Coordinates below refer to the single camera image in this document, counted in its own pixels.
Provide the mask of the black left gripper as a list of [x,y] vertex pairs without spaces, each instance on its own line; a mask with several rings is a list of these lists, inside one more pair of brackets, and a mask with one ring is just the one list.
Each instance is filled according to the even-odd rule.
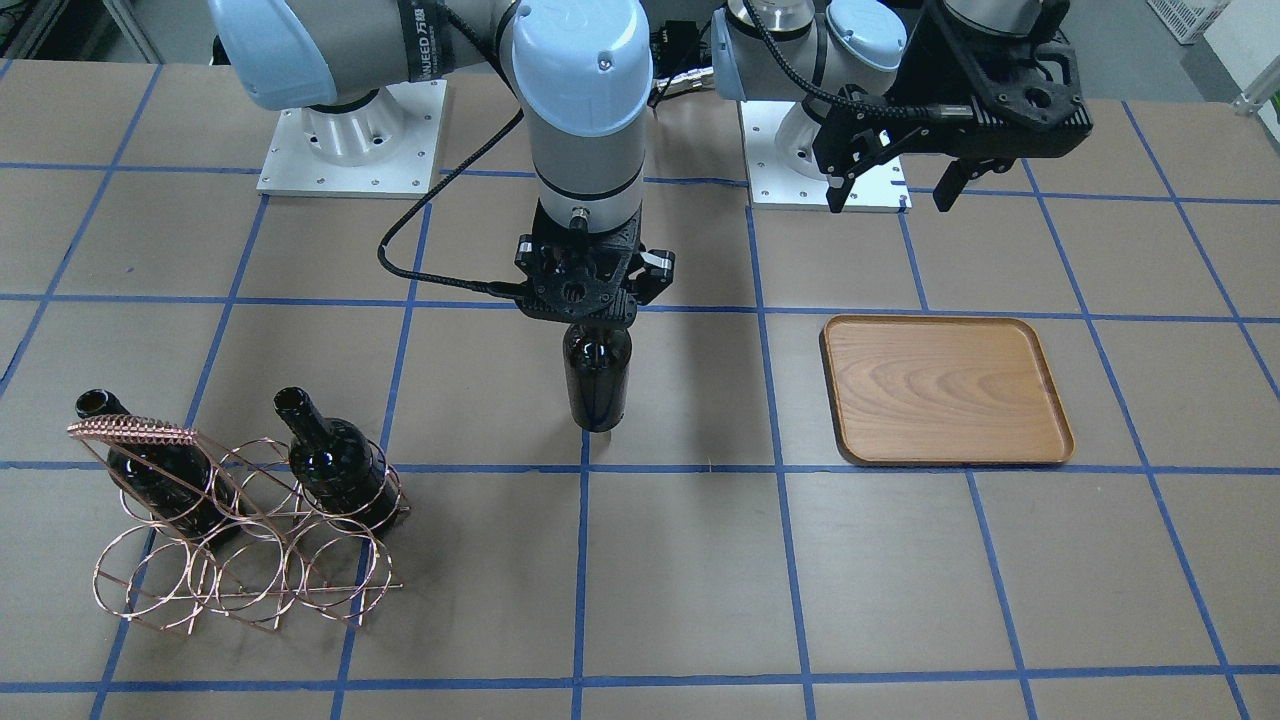
[[861,156],[826,177],[829,211],[844,211],[858,176],[905,152],[952,158],[933,188],[947,213],[972,178],[1078,147],[1094,124],[1061,24],[1032,15],[1000,35],[964,15],[922,15],[890,88],[845,86],[835,102],[818,102],[820,163],[829,151],[840,161]]

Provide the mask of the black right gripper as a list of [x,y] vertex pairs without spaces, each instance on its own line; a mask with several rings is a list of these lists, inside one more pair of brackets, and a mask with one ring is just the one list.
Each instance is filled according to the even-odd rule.
[[558,224],[539,205],[520,237],[515,265],[527,279],[515,291],[527,316],[577,325],[632,325],[637,309],[675,279],[675,252],[646,249],[641,213],[604,232]]

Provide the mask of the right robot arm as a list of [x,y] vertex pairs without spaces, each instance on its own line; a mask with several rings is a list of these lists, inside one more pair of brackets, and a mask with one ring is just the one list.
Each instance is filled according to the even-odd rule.
[[527,127],[539,200],[521,283],[392,274],[512,301],[525,315],[622,331],[675,277],[641,241],[653,60],[639,1],[212,1],[221,46],[269,110],[348,109],[387,86],[488,64]]

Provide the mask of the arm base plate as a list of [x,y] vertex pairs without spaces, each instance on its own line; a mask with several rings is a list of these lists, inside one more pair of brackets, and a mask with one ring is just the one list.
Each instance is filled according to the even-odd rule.
[[[829,172],[850,167],[860,154],[840,161],[829,151],[827,163],[820,163],[814,147],[820,120],[800,102],[746,101],[739,104],[739,113],[751,205],[829,211],[827,195],[835,188]],[[835,190],[847,192],[844,213],[905,214],[913,208],[901,161],[896,159],[870,167],[856,179],[844,179]]]
[[417,199],[436,178],[448,83],[380,88],[361,108],[280,113],[256,190],[271,197]]

